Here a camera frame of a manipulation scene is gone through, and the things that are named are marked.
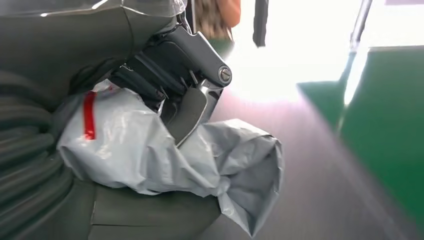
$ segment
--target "plastic cover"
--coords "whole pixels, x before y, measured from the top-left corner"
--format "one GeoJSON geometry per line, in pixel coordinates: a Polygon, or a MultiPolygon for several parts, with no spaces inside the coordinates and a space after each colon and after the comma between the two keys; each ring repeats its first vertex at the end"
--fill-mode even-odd
{"type": "Polygon", "coordinates": [[[87,13],[111,8],[126,8],[133,12],[173,17],[186,9],[187,0],[0,0],[0,17],[15,15],[49,15],[87,13]]]}
{"type": "Polygon", "coordinates": [[[202,124],[177,148],[139,95],[113,87],[71,97],[55,116],[55,123],[69,119],[57,149],[82,180],[146,195],[216,196],[251,237],[279,196],[281,143],[241,120],[202,124]]]}

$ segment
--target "red tape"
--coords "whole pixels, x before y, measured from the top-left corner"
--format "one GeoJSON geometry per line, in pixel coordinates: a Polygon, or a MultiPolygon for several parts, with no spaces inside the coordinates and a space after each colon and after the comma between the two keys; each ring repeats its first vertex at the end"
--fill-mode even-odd
{"type": "Polygon", "coordinates": [[[84,135],[87,140],[96,139],[96,127],[94,123],[94,99],[96,98],[96,93],[90,91],[84,98],[84,135]]]}

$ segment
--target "white plastic bag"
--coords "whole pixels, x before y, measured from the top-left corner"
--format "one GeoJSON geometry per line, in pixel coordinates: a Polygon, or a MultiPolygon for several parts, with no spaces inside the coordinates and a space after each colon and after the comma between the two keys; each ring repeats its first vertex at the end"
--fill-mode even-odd
{"type": "Polygon", "coordinates": [[[254,236],[279,196],[281,143],[240,120],[200,125],[175,146],[160,117],[128,89],[71,98],[75,108],[57,144],[82,180],[140,194],[218,197],[223,214],[254,236]]]}

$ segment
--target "bolt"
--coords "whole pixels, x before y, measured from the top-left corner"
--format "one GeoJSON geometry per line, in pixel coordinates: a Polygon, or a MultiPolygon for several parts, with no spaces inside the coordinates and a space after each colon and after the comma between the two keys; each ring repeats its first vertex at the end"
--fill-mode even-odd
{"type": "Polygon", "coordinates": [[[228,82],[231,79],[231,70],[224,66],[219,71],[219,76],[223,82],[228,82]]]}

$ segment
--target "person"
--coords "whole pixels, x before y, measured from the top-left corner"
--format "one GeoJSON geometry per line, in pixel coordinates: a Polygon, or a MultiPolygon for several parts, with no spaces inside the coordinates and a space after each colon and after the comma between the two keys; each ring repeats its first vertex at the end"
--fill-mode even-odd
{"type": "Polygon", "coordinates": [[[240,22],[241,0],[195,0],[195,25],[225,59],[234,47],[231,28],[240,22]]]}

